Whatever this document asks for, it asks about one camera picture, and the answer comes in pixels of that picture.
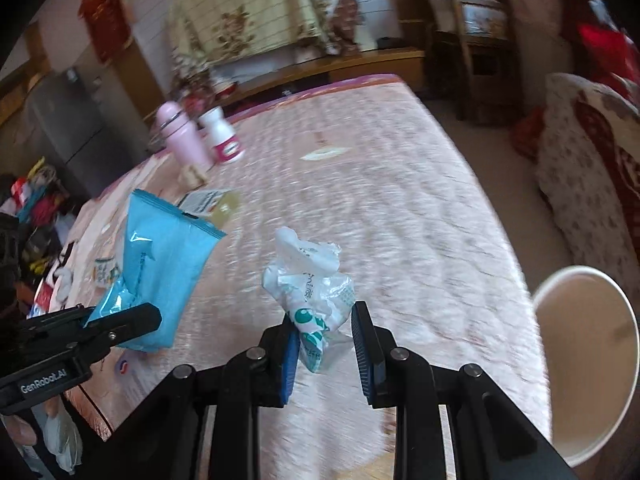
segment floor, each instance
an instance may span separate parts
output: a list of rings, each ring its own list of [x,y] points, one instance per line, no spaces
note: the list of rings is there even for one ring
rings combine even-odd
[[[533,293],[553,272],[572,264],[562,233],[538,191],[534,165],[513,150],[505,128],[459,121],[448,101],[430,100],[425,105],[474,170]]]

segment black clamp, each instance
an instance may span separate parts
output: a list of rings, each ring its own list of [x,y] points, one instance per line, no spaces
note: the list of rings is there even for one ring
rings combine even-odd
[[[458,480],[577,480],[530,420],[477,364],[430,365],[374,326],[357,301],[351,327],[362,390],[396,407],[394,480],[446,480],[439,405],[447,408]]]
[[[85,382],[111,347],[156,330],[160,311],[145,303],[86,323],[75,306],[21,321],[0,333],[0,413],[12,415]]]
[[[90,457],[82,478],[200,478],[207,410],[215,405],[207,477],[258,480],[258,409],[287,403],[299,350],[298,330],[285,315],[258,346],[225,365],[175,367]]]

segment mattress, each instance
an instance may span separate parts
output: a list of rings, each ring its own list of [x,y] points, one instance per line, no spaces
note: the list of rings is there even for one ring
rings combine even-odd
[[[538,326],[520,267],[474,174],[434,117],[395,76],[367,76],[241,112],[230,119],[246,148],[216,166],[210,186],[235,189],[241,208],[225,225],[185,308],[175,345],[150,354],[155,384],[178,364],[224,364],[282,319],[260,286],[277,227],[342,248],[373,321],[434,365],[480,364],[547,437],[550,408]],[[308,156],[327,147],[340,155]],[[136,187],[176,202],[187,191],[161,153],[82,211],[73,235],[67,304],[95,304],[95,258],[113,251]],[[344,330],[350,333],[348,323]],[[116,428],[134,407],[114,349],[84,388]],[[71,401],[103,436],[104,420],[77,388]],[[382,469],[391,478],[394,414],[372,410],[353,350],[325,374],[298,366],[289,404],[260,412],[262,477],[335,478]],[[447,457],[452,470],[452,457]]]

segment screw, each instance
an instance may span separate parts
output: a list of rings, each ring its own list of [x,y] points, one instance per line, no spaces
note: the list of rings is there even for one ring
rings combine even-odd
[[[261,348],[259,346],[252,346],[246,351],[246,356],[251,359],[251,361],[259,361],[265,355],[267,355],[267,352],[264,348]]]
[[[480,377],[482,375],[482,368],[479,365],[474,363],[469,363],[468,365],[464,365],[462,369],[465,371],[470,377]]]
[[[406,348],[397,346],[391,351],[391,358],[396,361],[406,361],[409,358],[409,351]]]
[[[176,379],[186,379],[191,375],[192,371],[193,368],[191,368],[189,365],[177,365],[177,367],[174,368],[172,374]]]

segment white bottle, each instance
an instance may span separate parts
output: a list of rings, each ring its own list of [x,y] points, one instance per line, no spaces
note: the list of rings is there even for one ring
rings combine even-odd
[[[225,164],[242,157],[244,150],[231,124],[225,121],[221,107],[212,108],[202,114],[199,121],[207,131],[207,140],[219,162]]]

